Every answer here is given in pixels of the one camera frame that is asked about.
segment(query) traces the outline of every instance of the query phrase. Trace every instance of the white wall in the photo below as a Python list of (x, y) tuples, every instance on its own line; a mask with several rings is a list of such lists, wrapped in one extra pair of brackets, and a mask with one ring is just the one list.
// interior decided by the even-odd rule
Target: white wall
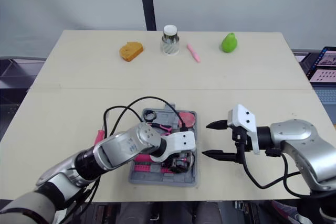
[(291, 48), (336, 46), (336, 0), (154, 0), (156, 27), (280, 31)]
[(64, 29), (146, 30), (142, 0), (0, 0), (0, 57), (47, 57)]

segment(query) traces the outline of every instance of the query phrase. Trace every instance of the wooden table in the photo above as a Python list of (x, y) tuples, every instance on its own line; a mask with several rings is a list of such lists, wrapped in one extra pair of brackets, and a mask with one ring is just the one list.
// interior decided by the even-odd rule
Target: wooden table
[[(180, 32), (181, 52), (167, 57), (159, 50), (160, 32), (65, 31), (0, 143), (0, 198), (13, 199), (32, 190), (45, 170), (92, 146), (105, 108), (128, 104), (144, 95), (155, 95), (176, 103), (177, 109), (197, 112), (198, 185), (178, 188), (130, 184), (127, 164), (102, 176), (95, 201), (292, 198), (282, 183), (260, 190), (241, 165), (200, 154), (208, 149), (235, 151), (230, 130), (215, 131), (205, 126), (226, 119), (227, 112), (238, 103), (254, 112), (259, 126), (305, 119), (316, 126), (323, 139), (336, 145), (333, 125), (282, 35), (237, 33), (239, 47), (225, 54), (218, 47), (226, 34)], [(140, 41), (145, 48), (132, 62), (124, 62), (118, 55), (127, 41)], [(201, 63), (185, 50), (186, 42), (192, 43)], [(144, 100), (134, 109), (140, 112), (163, 106), (159, 101)], [(110, 114), (109, 128), (118, 115)], [(136, 120), (127, 113), (118, 130), (128, 129)], [(281, 158), (263, 153), (246, 156), (261, 184), (282, 176)], [(289, 166), (290, 172), (296, 170), (291, 159)], [(289, 186), (308, 193), (300, 176), (290, 178)]]

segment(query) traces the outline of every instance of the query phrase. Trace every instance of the black pole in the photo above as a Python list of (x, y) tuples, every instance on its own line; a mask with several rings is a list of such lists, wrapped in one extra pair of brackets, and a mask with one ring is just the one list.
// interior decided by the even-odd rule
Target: black pole
[(147, 31), (156, 31), (153, 0), (142, 0), (142, 6), (145, 14)]

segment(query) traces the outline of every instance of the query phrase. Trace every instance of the cup lid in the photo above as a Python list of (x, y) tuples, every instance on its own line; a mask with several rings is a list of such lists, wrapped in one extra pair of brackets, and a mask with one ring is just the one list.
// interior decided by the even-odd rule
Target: cup lid
[(177, 27), (174, 25), (166, 25), (163, 27), (163, 33), (168, 36), (173, 36), (177, 34)]

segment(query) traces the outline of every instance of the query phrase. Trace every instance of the keyboard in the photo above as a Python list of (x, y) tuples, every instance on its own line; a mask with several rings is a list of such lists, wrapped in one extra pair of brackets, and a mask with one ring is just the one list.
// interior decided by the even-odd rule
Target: keyboard
[(323, 105), (336, 105), (336, 88), (335, 89), (315, 89)]

